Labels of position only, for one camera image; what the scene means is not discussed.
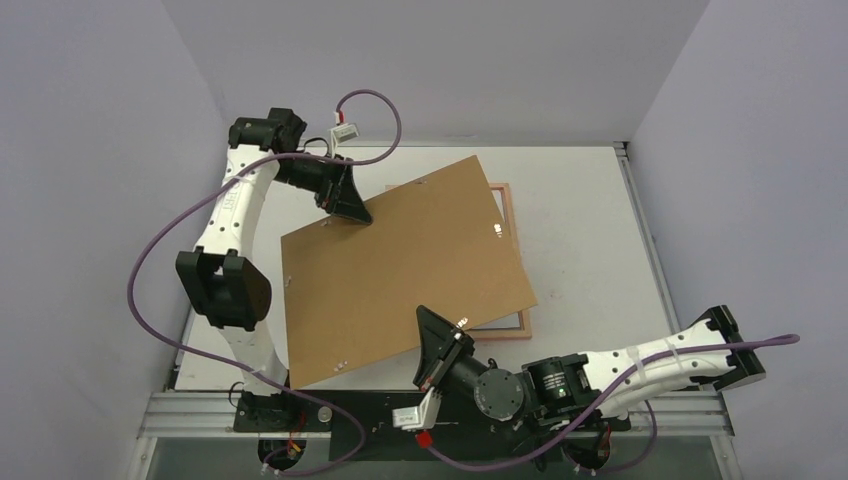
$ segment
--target black mounting bracket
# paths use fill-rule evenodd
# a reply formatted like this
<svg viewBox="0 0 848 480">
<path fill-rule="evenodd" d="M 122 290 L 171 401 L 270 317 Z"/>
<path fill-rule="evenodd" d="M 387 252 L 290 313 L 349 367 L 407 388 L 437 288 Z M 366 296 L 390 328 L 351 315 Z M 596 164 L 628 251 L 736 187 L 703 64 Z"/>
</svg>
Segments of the black mounting bracket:
<svg viewBox="0 0 848 480">
<path fill-rule="evenodd" d="M 695 322 L 705 319 L 709 319 L 707 328 L 721 332 L 725 342 L 744 341 L 742 335 L 739 334 L 739 324 L 736 323 L 736 319 L 733 318 L 733 314 L 730 313 L 727 305 L 710 308 Z M 697 383 L 711 383 L 716 390 L 721 391 L 725 388 L 741 387 L 762 380 L 766 376 L 766 369 L 753 350 L 731 350 L 730 355 L 727 356 L 727 364 L 734 367 L 733 371 L 725 373 L 718 379 L 695 377 L 692 380 Z"/>
<path fill-rule="evenodd" d="M 176 268 L 191 306 L 213 327 L 242 327 L 252 332 L 256 322 L 268 315 L 271 282 L 235 252 L 180 252 Z"/>
</svg>

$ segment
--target brown cardboard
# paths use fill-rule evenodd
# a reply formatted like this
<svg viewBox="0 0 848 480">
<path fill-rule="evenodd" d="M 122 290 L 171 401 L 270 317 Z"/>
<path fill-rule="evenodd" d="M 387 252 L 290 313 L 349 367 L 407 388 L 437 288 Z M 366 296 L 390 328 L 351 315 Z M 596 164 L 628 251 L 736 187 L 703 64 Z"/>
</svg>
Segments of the brown cardboard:
<svg viewBox="0 0 848 480">
<path fill-rule="evenodd" d="M 418 347 L 418 305 L 470 329 L 536 304 L 476 156 L 365 203 L 282 238 L 293 388 Z"/>
</svg>

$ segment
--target white table surface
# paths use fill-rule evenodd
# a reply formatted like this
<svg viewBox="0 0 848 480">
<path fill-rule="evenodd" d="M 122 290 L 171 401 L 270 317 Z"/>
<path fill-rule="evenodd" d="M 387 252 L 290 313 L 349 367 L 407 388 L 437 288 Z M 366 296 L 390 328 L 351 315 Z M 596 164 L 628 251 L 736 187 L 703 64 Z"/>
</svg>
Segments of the white table surface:
<svg viewBox="0 0 848 480">
<path fill-rule="evenodd" d="M 349 147 L 355 159 L 378 147 Z M 477 155 L 488 180 L 509 183 L 521 257 L 539 305 L 533 338 L 478 341 L 475 356 L 512 371 L 524 363 L 580 351 L 639 344 L 670 333 L 614 150 L 610 147 L 402 147 L 354 170 L 364 198 Z M 274 183 L 254 242 L 253 263 L 273 285 L 266 318 L 277 353 L 288 363 L 280 237 L 324 217 L 312 194 Z M 218 332 L 194 315 L 188 343 L 232 358 Z M 345 372 L 309 388 L 410 389 L 418 349 Z M 186 354 L 177 390 L 227 390 L 241 372 Z"/>
</svg>

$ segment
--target purple cable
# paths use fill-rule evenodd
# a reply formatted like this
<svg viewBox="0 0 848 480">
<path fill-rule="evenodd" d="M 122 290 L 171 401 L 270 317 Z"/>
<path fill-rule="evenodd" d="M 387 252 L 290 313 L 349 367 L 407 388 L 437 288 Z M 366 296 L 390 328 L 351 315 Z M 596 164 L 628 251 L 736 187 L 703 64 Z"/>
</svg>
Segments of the purple cable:
<svg viewBox="0 0 848 480">
<path fill-rule="evenodd" d="M 768 340 L 761 340 L 759 342 L 737 342 L 737 343 L 726 343 L 721 345 L 702 345 L 699 347 L 686 347 L 677 349 L 678 355 L 687 355 L 690 353 L 703 353 L 703 352 L 714 352 L 717 350 L 754 350 L 762 347 L 775 347 L 779 345 L 790 345 L 793 343 L 798 343 L 801 340 L 796 334 L 788 334 L 788 335 L 780 335 L 778 337 L 770 338 Z M 657 360 L 662 360 L 663 358 L 668 358 L 674 355 L 671 350 L 667 350 L 665 352 L 655 353 L 648 357 L 642 359 L 642 363 L 647 365 L 649 363 L 656 362 Z M 571 423 L 565 426 L 560 433 L 558 433 L 555 437 L 548 440 L 544 445 L 533 450 L 530 453 L 524 454 L 520 457 L 511 458 L 509 460 L 505 460 L 500 463 L 491 463 L 488 465 L 468 465 L 466 463 L 457 462 L 456 460 L 449 458 L 444 453 L 436 450 L 435 448 L 428 447 L 427 450 L 430 451 L 436 458 L 447 463 L 448 465 L 458 468 L 460 470 L 464 470 L 466 472 L 494 472 L 496 470 L 502 470 L 505 468 L 514 467 L 516 465 L 522 464 L 524 462 L 528 462 L 539 455 L 547 452 L 548 450 L 554 448 L 559 442 L 561 442 L 566 435 L 573 432 L 578 426 L 580 426 L 595 409 L 598 408 L 604 401 L 612 394 L 612 392 L 618 388 L 619 385 L 624 383 L 624 381 L 636 372 L 636 365 L 631 366 L 627 370 L 625 370 L 621 375 L 619 375 L 613 382 L 606 388 L 599 396 L 595 399 L 594 402 L 589 404 L 586 407 L 586 410 L 583 410 L 583 413 L 577 416 Z"/>
<path fill-rule="evenodd" d="M 150 242 L 141 251 L 141 254 L 138 256 L 138 259 L 135 261 L 135 265 L 133 265 L 132 271 L 130 272 L 129 281 L 127 282 L 127 305 L 129 305 L 130 312 L 132 313 L 132 316 L 135 318 L 135 321 L 138 322 L 138 324 L 141 326 L 141 328 L 143 328 L 147 333 L 152 335 L 154 338 L 156 338 L 160 342 L 165 343 L 167 345 L 170 345 L 170 346 L 172 346 L 176 349 L 183 350 L 185 352 L 193 353 L 195 355 L 199 355 L 201 357 L 208 358 L 210 360 L 215 360 L 215 361 L 218 361 L 218 362 L 221 362 L 221 363 L 226 363 L 227 365 L 231 365 L 231 366 L 236 367 L 236 368 L 238 368 L 238 369 L 240 369 L 244 372 L 250 373 L 251 375 L 253 375 L 257 379 L 261 380 L 262 382 L 265 382 L 266 384 L 271 385 L 272 387 L 277 388 L 277 389 L 279 389 L 283 392 L 289 393 L 291 395 L 294 395 L 296 397 L 302 398 L 302 399 L 310 401 L 310 402 L 317 403 L 318 405 L 328 407 L 328 408 L 338 412 L 339 414 L 341 414 L 342 416 L 344 416 L 345 418 L 347 418 L 351 422 L 353 422 L 354 426 L 356 426 L 356 429 L 359 430 L 359 435 L 360 435 L 359 443 L 350 452 L 342 455 L 341 457 L 337 458 L 336 460 L 333 460 L 330 463 L 323 465 L 321 467 L 312 468 L 312 469 L 309 469 L 309 470 L 303 470 L 303 471 L 299 471 L 299 472 L 282 472 L 282 474 L 285 475 L 285 476 L 303 477 L 303 476 L 307 476 L 307 475 L 312 475 L 314 473 L 322 472 L 324 470 L 332 468 L 332 467 L 338 465 L 341 462 L 344 462 L 345 460 L 347 460 L 348 458 L 350 458 L 354 454 L 356 454 L 356 452 L 358 452 L 362 448 L 362 446 L 365 445 L 365 438 L 366 438 L 365 437 L 365 435 L 366 435 L 365 434 L 365 428 L 362 426 L 362 424 L 359 422 L 359 420 L 356 419 L 356 417 L 354 417 L 353 415 L 350 414 L 350 412 L 348 412 L 347 410 L 345 410 L 341 407 L 338 407 L 338 406 L 336 406 L 336 405 L 334 405 L 334 404 L 332 404 L 332 403 L 330 403 L 326 400 L 322 400 L 320 398 L 313 397 L 312 395 L 307 395 L 305 393 L 298 392 L 297 390 L 292 390 L 291 388 L 288 388 L 285 385 L 281 385 L 281 384 L 271 380 L 270 378 L 265 377 L 261 373 L 255 372 L 253 370 L 253 368 L 250 367 L 247 364 L 237 362 L 235 360 L 230 360 L 229 358 L 222 357 L 220 355 L 216 355 L 216 354 L 211 353 L 211 352 L 206 352 L 204 350 L 200 350 L 200 349 L 197 349 L 197 348 L 194 348 L 194 347 L 190 347 L 188 345 L 180 343 L 176 340 L 168 338 L 165 335 L 159 333 L 155 328 L 153 328 L 149 323 L 147 323 L 147 321 L 144 319 L 144 317 L 141 316 L 141 313 L 138 311 L 138 306 L 135 304 L 135 291 L 134 291 L 135 290 L 135 281 L 138 278 L 138 272 L 139 272 L 139 270 L 141 270 L 141 266 L 144 264 L 144 261 L 147 259 L 147 256 L 150 255 L 150 252 L 153 250 L 153 247 L 155 247 L 156 244 L 158 244 L 162 240 L 162 238 L 164 238 L 165 235 L 168 234 L 168 232 L 173 230 L 174 227 L 179 225 L 180 222 L 182 222 L 183 220 L 188 218 L 191 214 L 197 212 L 198 210 L 200 210 L 201 208 L 203 208 L 207 204 L 214 202 L 215 199 L 217 199 L 221 194 L 223 194 L 224 192 L 226 192 L 227 190 L 232 188 L 233 185 L 235 185 L 237 182 L 239 182 L 239 177 L 244 176 L 245 174 L 247 174 L 248 172 L 250 172 L 251 170 L 253 170 L 255 168 L 258 168 L 258 167 L 260 167 L 260 166 L 262 166 L 262 165 L 264 165 L 268 162 L 273 162 L 273 161 L 277 161 L 277 160 L 292 160 L 292 159 L 314 160 L 314 161 L 317 161 L 317 162 L 334 163 L 334 164 L 341 164 L 341 165 L 370 165 L 372 163 L 377 163 L 377 162 L 385 159 L 389 155 L 391 155 L 391 153 L 397 148 L 398 144 L 400 143 L 400 137 L 401 137 L 401 132 L 402 132 L 402 126 L 401 126 L 401 122 L 400 122 L 400 114 L 398 113 L 397 108 L 395 108 L 395 105 L 385 95 L 383 95 L 379 92 L 376 92 L 374 90 L 362 89 L 362 90 L 354 90 L 354 91 L 348 93 L 347 95 L 345 95 L 344 97 L 342 97 L 342 99 L 339 100 L 339 103 L 336 106 L 336 111 L 341 111 L 342 105 L 344 105 L 344 103 L 348 99 L 350 99 L 351 97 L 355 97 L 357 95 L 373 95 L 373 96 L 383 100 L 384 102 L 386 102 L 386 105 L 389 106 L 389 109 L 391 109 L 391 111 L 392 111 L 392 115 L 394 115 L 394 117 L 395 117 L 395 123 L 397 125 L 397 133 L 395 134 L 395 139 L 392 142 L 391 146 L 385 152 L 383 152 L 381 155 L 379 155 L 375 158 L 372 158 L 370 160 L 360 160 L 360 161 L 352 160 L 350 158 L 337 159 L 337 158 L 319 157 L 317 155 L 310 155 L 308 153 L 280 153 L 280 154 L 269 155 L 265 158 L 259 159 L 255 162 L 251 163 L 250 165 L 244 167 L 235 176 L 233 176 L 233 178 L 230 179 L 227 183 L 222 185 L 221 188 L 219 188 L 217 191 L 215 191 L 214 193 L 211 193 L 206 198 L 204 198 L 204 199 L 200 200 L 199 202 L 197 202 L 196 204 L 192 205 L 185 212 L 179 214 L 177 216 L 177 218 L 171 220 L 170 223 L 165 225 L 165 228 L 163 228 L 161 231 L 159 231 L 159 233 L 154 235 L 153 238 L 150 240 Z"/>
</svg>

